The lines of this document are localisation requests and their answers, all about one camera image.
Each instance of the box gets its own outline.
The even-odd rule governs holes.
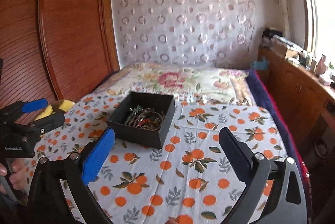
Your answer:
[[[159,114],[162,112],[165,114],[159,131],[143,130],[124,125],[128,117],[129,109],[135,108],[136,106],[153,108]],[[131,92],[107,119],[107,125],[114,130],[116,138],[161,149],[174,114],[174,96]]]
[[[295,57],[298,54],[298,51],[288,49],[286,44],[279,41],[273,44],[272,50],[285,59]]]

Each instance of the teal object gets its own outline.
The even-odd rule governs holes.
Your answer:
[[[267,61],[266,58],[263,56],[261,62],[253,62],[251,64],[251,69],[254,70],[267,70],[270,61]]]

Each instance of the black box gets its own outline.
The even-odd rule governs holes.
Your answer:
[[[153,108],[158,113],[164,113],[165,118],[159,131],[143,130],[124,125],[129,109],[134,109],[136,106]],[[107,119],[107,125],[114,130],[116,138],[161,149],[174,114],[174,96],[131,92]]]

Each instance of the bedsheet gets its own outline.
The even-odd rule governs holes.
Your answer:
[[[244,70],[136,63],[116,73],[96,92],[107,91],[110,95],[117,95],[132,90],[182,97],[192,94],[195,97],[206,96],[211,102],[253,106],[255,101],[246,77]]]
[[[26,160],[27,182],[41,156],[64,159],[96,140],[123,98],[103,92],[81,99],[65,114],[63,127],[45,134],[35,147],[36,156]],[[218,143],[224,126],[253,152],[262,152],[269,159],[287,156],[264,108],[176,101],[162,149],[117,139],[96,181],[88,186],[115,224],[164,223],[168,217],[179,224],[221,223],[245,187]],[[259,218],[271,185],[269,181],[250,221]],[[63,181],[62,186],[73,215],[83,221],[67,183]]]

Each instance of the fingernail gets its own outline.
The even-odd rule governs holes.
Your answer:
[[[3,166],[0,167],[0,175],[1,176],[7,175],[7,170]]]

